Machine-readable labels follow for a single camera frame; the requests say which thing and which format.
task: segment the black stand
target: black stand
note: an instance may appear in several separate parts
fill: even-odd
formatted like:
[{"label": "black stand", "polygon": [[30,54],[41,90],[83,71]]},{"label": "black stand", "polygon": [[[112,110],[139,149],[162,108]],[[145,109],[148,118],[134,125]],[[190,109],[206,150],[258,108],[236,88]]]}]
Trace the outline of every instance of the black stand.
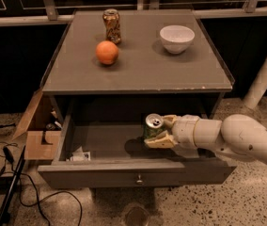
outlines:
[{"label": "black stand", "polygon": [[21,175],[23,167],[24,167],[24,162],[25,162],[24,161],[24,149],[25,149],[25,146],[24,146],[23,151],[21,153],[17,168],[16,168],[16,170],[14,170],[12,182],[10,184],[10,188],[8,189],[8,191],[6,193],[6,196],[3,200],[3,203],[2,203],[2,206],[0,209],[0,226],[2,226],[3,223],[8,223],[10,220],[10,214],[8,212],[8,209],[9,209],[10,201],[12,199],[15,187],[17,186],[17,184],[19,182],[20,175]]}]

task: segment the desk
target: desk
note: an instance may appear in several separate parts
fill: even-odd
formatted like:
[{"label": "desk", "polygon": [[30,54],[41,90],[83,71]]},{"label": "desk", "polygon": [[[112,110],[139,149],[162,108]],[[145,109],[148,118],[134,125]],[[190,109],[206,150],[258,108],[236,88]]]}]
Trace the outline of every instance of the desk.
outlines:
[{"label": "desk", "polygon": [[[178,147],[150,150],[141,137],[149,113],[211,117],[232,90],[198,21],[190,10],[119,14],[119,58],[106,67],[95,56],[105,34],[102,12],[75,13],[43,88],[63,130],[52,165],[40,166],[39,173],[58,188],[222,183],[233,167],[218,158]],[[159,31],[169,24],[196,33],[180,55],[170,55],[160,42]],[[89,152],[90,161],[66,161],[78,149]]]}]

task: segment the floor drain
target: floor drain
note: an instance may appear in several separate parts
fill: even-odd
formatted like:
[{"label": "floor drain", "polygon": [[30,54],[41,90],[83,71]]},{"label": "floor drain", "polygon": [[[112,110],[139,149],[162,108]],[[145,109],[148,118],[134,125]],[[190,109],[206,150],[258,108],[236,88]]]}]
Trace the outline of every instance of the floor drain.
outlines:
[{"label": "floor drain", "polygon": [[125,216],[126,226],[148,226],[149,214],[141,207],[133,207]]}]

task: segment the white bowl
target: white bowl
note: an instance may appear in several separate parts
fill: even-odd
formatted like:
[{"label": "white bowl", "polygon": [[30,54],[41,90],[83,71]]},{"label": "white bowl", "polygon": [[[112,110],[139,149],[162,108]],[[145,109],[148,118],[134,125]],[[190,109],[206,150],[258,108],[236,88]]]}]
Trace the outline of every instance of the white bowl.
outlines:
[{"label": "white bowl", "polygon": [[181,25],[165,26],[160,31],[164,48],[171,54],[185,51],[194,40],[195,33],[189,27]]}]

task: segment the can in gripper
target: can in gripper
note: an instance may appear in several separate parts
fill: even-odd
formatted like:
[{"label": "can in gripper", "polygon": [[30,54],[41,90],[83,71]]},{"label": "can in gripper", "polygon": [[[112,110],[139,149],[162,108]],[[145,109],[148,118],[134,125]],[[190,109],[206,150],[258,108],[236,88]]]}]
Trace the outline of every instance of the can in gripper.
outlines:
[{"label": "can in gripper", "polygon": [[164,131],[164,119],[158,114],[149,114],[145,118],[144,139],[156,137]]},{"label": "can in gripper", "polygon": [[110,8],[104,11],[103,21],[106,27],[106,40],[114,44],[121,42],[120,17],[116,9]]}]

